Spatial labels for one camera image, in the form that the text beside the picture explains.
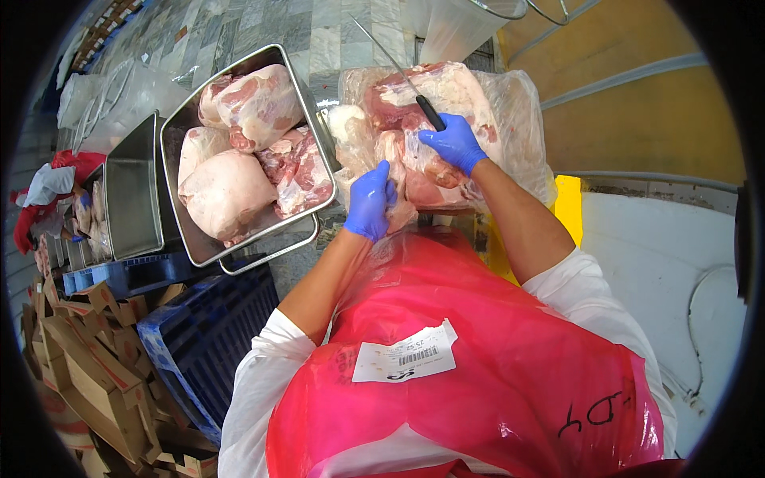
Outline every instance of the stainless steel tray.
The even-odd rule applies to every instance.
[[[161,208],[164,168],[159,164],[158,139],[162,121],[155,110],[106,156],[106,224],[116,261],[161,251],[166,236],[179,236],[172,213],[163,214]]]
[[[207,234],[194,223],[186,211],[186,207],[178,199],[178,163],[181,158],[181,145],[186,135],[186,131],[196,126],[201,126],[199,118],[197,116],[197,105],[199,104],[200,94],[202,89],[212,83],[214,80],[224,74],[243,75],[251,73],[260,68],[268,65],[280,63],[287,67],[295,89],[298,92],[298,98],[300,99],[305,121],[316,138],[316,144],[318,146],[319,155],[324,162],[324,166],[329,173],[330,181],[332,183],[332,194],[329,199],[322,204],[314,206],[301,213],[295,214],[287,219],[279,219],[271,208],[266,208],[262,215],[259,217],[261,223],[261,230],[253,233],[250,237],[244,241],[231,246],[225,247],[221,241],[218,241]],[[328,145],[332,145],[331,139],[327,137],[325,130],[319,127],[317,124],[317,110],[316,102],[313,96],[306,87],[303,80],[295,73],[295,69],[292,67],[290,60],[285,52],[284,48],[280,44],[270,44],[265,46],[255,53],[244,57],[231,66],[227,67],[223,71],[219,72],[203,85],[199,86],[194,93],[178,107],[175,112],[168,118],[163,124],[160,133],[160,143],[162,151],[162,163],[164,165],[165,179],[168,185],[168,192],[173,204],[173,211],[175,213],[175,219],[177,221],[178,229],[181,231],[181,238],[183,239],[186,253],[189,256],[189,260],[197,267],[204,267],[212,262],[218,261],[226,255],[246,247],[249,244],[255,242],[258,238],[271,234],[275,231],[285,228],[289,224],[295,223],[312,213],[317,212],[328,206],[337,195],[337,184],[335,183],[332,175],[333,168],[331,165],[337,163],[334,159],[334,149]]]

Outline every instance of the white long-sleeve shirt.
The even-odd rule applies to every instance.
[[[74,166],[51,167],[45,163],[34,173],[24,207],[50,204],[57,194],[68,194],[74,186]]]
[[[646,379],[664,424],[664,457],[673,457],[677,417],[662,386],[653,349],[640,325],[611,296],[595,258],[576,248],[555,267],[528,280],[523,289],[573,324],[624,345],[646,360]],[[252,350],[236,368],[231,407],[223,422],[220,476],[265,478],[269,475],[265,465],[265,435],[271,412],[292,376],[314,349],[311,339],[281,311],[273,311],[260,335],[252,339]],[[414,470],[456,458],[464,460],[474,473],[508,474],[443,448],[403,425],[384,440],[338,454],[333,458],[332,467],[328,467],[328,474],[322,476]]]

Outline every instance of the blue plastic pallet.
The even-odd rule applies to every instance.
[[[210,270],[210,268],[199,269],[192,266],[186,252],[147,255],[68,272],[63,275],[63,289],[67,295],[71,295],[93,284],[106,281],[114,298],[119,300],[199,275],[206,275],[210,273]]]
[[[268,264],[195,284],[138,323],[138,335],[183,410],[216,446],[236,366],[278,305]]]

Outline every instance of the hand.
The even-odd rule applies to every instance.
[[[390,164],[382,160],[350,186],[348,219],[343,227],[366,237],[372,243],[382,239],[388,231],[385,218],[386,204],[396,201],[396,188],[388,179]]]
[[[463,116],[448,113],[441,113],[439,116],[444,120],[446,129],[440,132],[423,129],[418,133],[420,141],[433,148],[447,163],[459,167],[470,177],[473,166],[489,156],[478,145],[473,130]]]
[[[80,204],[82,204],[85,209],[90,207],[90,194],[88,194],[87,191],[83,191],[83,195],[80,196]]]

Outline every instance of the meat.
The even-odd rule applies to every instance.
[[[255,156],[230,149],[200,164],[178,198],[205,234],[230,241],[249,233],[250,221],[277,194]]]
[[[375,135],[364,110],[355,105],[336,106],[330,110],[329,127],[340,164],[357,177],[377,166],[373,156]]]
[[[375,158],[379,163],[387,160],[390,163],[388,177],[396,185],[396,203],[386,209],[388,234],[392,234],[412,221],[417,220],[417,207],[405,196],[407,168],[402,159],[404,156],[404,135],[401,131],[385,131],[377,138]]]
[[[275,212],[280,218],[318,206],[332,194],[329,174],[307,126],[290,130],[256,156],[276,186]]]
[[[91,221],[95,219],[100,223],[106,222],[106,202],[103,197],[103,179],[93,182]]]
[[[243,152],[266,149],[303,119],[289,72],[280,64],[234,81],[214,101],[231,145]]]
[[[199,121],[211,128],[228,129],[218,114],[215,98],[232,82],[231,75],[223,75],[202,89],[199,98]]]
[[[229,135],[222,129],[199,126],[188,130],[181,146],[178,184],[182,184],[197,166],[227,149],[231,149]]]
[[[502,142],[496,120],[480,84],[462,63],[437,63],[406,71],[420,93],[435,109],[464,116],[481,148],[492,161],[501,164]],[[418,132],[434,129],[415,101],[415,92],[393,74],[370,86],[364,102],[372,128],[382,134],[403,131],[402,162],[406,167],[406,199],[419,209],[469,209],[480,198],[469,178],[419,141]]]
[[[74,216],[77,218],[77,227],[83,231],[88,232],[90,229],[90,214],[93,212],[91,207],[85,209],[79,198],[74,200]]]

